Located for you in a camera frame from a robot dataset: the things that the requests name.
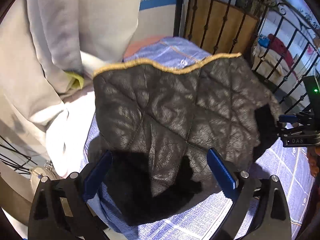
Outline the black quilted shearling jacket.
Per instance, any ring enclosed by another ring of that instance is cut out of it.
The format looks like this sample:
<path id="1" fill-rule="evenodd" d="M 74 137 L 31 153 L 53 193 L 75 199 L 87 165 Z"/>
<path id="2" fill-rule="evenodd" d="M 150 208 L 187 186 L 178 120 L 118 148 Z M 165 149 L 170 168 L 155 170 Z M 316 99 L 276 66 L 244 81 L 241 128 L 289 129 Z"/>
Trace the black quilted shearling jacket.
<path id="1" fill-rule="evenodd" d="M 277 139 L 281 107 L 241 54 L 210 55 L 183 69 L 150 59 L 97 70 L 99 134 L 88 160 L 112 155 L 108 194 L 130 226 L 183 212 L 219 186 L 211 148 L 241 170 Z"/>

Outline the pile of white clothes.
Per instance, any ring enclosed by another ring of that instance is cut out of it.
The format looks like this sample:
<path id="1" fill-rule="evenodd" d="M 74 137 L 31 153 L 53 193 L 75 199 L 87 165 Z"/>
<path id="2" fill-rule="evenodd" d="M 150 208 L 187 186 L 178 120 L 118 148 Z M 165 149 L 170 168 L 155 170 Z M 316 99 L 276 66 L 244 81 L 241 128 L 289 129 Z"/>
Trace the pile of white clothes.
<path id="1" fill-rule="evenodd" d="M 119 62 L 138 27 L 140 0 L 16 0 L 1 23 L 1 88 L 44 143 L 57 174 L 78 171 L 91 102 L 63 98 Z"/>

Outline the white hanging swing sofa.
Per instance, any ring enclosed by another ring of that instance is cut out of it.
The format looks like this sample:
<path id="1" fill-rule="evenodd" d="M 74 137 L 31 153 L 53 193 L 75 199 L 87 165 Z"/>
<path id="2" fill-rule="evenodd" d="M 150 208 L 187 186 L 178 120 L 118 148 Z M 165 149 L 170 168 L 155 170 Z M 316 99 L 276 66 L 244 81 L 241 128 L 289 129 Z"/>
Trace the white hanging swing sofa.
<path id="1" fill-rule="evenodd" d="M 286 18 L 266 18 L 252 47 L 252 69 L 284 92 L 282 102 L 306 93 L 302 78 L 319 74 L 319 36 Z"/>

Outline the black iron bed footboard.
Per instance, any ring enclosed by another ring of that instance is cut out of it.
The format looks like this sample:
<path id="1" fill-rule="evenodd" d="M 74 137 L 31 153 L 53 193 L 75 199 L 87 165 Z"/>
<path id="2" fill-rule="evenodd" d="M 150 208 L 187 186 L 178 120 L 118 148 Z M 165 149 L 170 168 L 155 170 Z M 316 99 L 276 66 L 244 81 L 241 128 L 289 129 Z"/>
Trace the black iron bed footboard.
<path id="1" fill-rule="evenodd" d="M 290 0 L 177 0 L 174 35 L 185 38 L 210 54 L 241 53 L 253 67 L 252 47 L 264 19 L 286 18 L 297 28 L 319 36 L 319 22 L 309 10 L 295 8 Z M 253 72 L 276 95 L 285 113 L 306 111 L 307 94 L 282 102 L 284 92 Z"/>

